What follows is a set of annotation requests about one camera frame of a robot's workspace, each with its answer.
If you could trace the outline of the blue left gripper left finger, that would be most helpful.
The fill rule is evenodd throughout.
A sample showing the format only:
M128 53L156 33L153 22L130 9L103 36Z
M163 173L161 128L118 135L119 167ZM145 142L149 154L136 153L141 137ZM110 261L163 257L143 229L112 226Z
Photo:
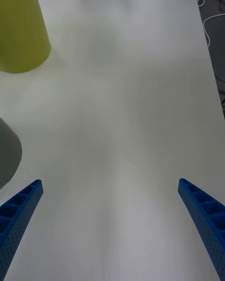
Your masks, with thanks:
M0 206L0 280L4 280L19 243L43 195L40 179Z

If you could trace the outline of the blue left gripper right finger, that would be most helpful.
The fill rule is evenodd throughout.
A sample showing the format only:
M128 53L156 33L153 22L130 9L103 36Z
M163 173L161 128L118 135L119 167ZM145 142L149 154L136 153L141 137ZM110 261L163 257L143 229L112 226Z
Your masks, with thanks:
M225 280L225 206L184 178L178 193L183 200L221 281Z

